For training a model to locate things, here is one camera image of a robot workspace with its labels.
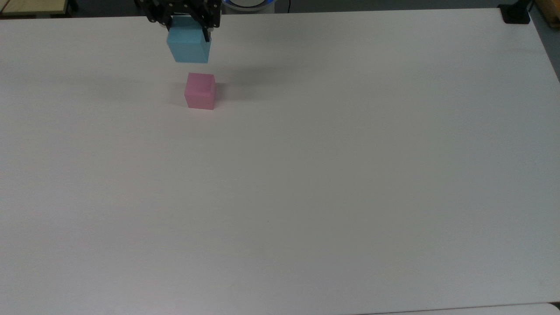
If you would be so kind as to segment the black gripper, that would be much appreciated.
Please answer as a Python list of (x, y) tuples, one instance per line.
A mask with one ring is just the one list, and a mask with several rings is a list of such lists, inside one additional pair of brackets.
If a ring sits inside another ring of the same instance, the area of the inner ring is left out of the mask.
[(148, 20), (159, 23), (170, 30), (174, 15), (189, 15), (196, 19), (202, 27), (206, 42), (210, 42), (211, 30), (221, 23), (221, 0), (136, 0)]

